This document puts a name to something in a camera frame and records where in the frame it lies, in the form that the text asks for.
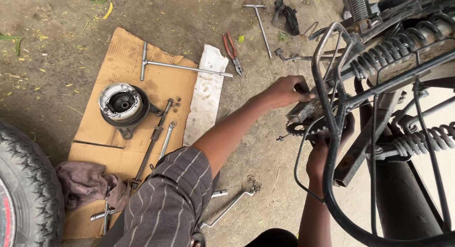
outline striped shirt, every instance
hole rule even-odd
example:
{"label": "striped shirt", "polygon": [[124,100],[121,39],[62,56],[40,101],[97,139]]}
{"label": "striped shirt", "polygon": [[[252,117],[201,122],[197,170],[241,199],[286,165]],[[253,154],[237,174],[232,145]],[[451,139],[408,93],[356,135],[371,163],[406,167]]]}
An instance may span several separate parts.
{"label": "striped shirt", "polygon": [[166,156],[130,198],[125,234],[115,247],[182,247],[212,195],[205,155],[189,146]]}

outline spring coil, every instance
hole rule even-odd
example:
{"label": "spring coil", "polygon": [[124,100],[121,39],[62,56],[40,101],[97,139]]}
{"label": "spring coil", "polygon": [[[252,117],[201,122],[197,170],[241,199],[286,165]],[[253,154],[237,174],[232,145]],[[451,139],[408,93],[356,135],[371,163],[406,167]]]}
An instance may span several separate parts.
{"label": "spring coil", "polygon": [[348,0],[352,19],[355,23],[368,18],[367,5],[365,0]]}
{"label": "spring coil", "polygon": [[417,50],[414,41],[409,37],[410,35],[415,36],[424,46],[429,45],[428,40],[420,32],[421,28],[429,29],[438,41],[444,39],[443,34],[434,24],[436,20],[448,23],[452,31],[455,31],[455,20],[452,17],[445,13],[436,13],[430,17],[429,21],[421,21],[414,28],[408,28],[402,33],[395,34],[354,59],[350,65],[354,69],[355,76],[358,79],[365,79],[368,76],[375,75],[381,68],[408,55],[410,53],[408,49],[411,52]]}
{"label": "spring coil", "polygon": [[[448,147],[455,148],[455,122],[427,130],[429,133],[430,145],[435,151],[446,150]],[[414,153],[417,155],[420,155],[421,152],[423,154],[428,153],[428,146],[423,131],[398,137],[392,141],[392,145],[402,157],[408,155],[413,156]]]}

